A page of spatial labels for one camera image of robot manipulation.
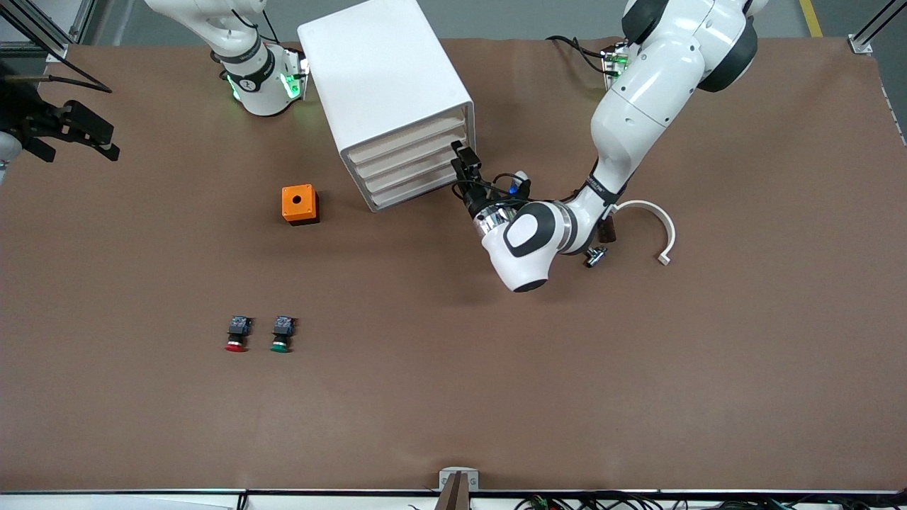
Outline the aluminium frame profile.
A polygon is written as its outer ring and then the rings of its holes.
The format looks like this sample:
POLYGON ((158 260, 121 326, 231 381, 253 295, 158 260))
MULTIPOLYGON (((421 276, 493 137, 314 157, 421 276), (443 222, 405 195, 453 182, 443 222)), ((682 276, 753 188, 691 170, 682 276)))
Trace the aluminium frame profile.
POLYGON ((0 0, 0 57, 64 56, 82 43, 98 0, 0 0))
POLYGON ((857 33, 848 35, 847 41, 852 51, 856 55, 871 54, 874 51, 872 40, 905 11, 907 11, 907 0, 887 0, 887 3, 857 33))

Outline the orange button enclosure box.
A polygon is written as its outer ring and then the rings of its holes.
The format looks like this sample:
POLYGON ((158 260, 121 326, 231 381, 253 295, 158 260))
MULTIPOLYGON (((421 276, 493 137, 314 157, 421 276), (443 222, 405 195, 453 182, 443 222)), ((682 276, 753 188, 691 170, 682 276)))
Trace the orange button enclosure box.
POLYGON ((320 223, 320 195, 309 183, 281 189, 281 216, 291 226, 320 223))

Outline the brown table mat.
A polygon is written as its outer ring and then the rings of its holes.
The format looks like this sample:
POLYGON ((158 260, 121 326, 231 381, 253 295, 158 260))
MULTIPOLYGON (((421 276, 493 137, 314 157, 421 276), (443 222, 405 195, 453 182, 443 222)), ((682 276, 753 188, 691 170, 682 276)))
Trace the brown table mat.
POLYGON ((369 212, 320 104, 246 114, 200 47, 72 59, 113 93, 43 94, 122 155, 0 184, 0 490, 907 488, 907 147, 842 39, 762 40, 649 152, 670 265, 625 210, 525 294, 447 188, 369 212))

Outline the green push button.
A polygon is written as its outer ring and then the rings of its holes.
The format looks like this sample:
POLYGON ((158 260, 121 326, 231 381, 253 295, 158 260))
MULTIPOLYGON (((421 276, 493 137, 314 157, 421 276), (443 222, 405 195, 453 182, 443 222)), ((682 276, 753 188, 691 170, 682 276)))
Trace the green push button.
POLYGON ((289 353, 292 348, 292 338, 295 335, 295 317, 278 316, 275 319, 270 351, 276 353, 289 353))

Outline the red push button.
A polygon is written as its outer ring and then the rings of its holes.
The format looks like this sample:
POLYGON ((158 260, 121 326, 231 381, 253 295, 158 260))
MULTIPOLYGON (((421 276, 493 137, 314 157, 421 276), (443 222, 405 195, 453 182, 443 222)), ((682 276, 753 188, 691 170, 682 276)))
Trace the red push button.
POLYGON ((252 331, 253 320, 250 317, 235 315, 231 317, 227 330, 226 351, 242 353, 247 350, 247 337, 252 331))

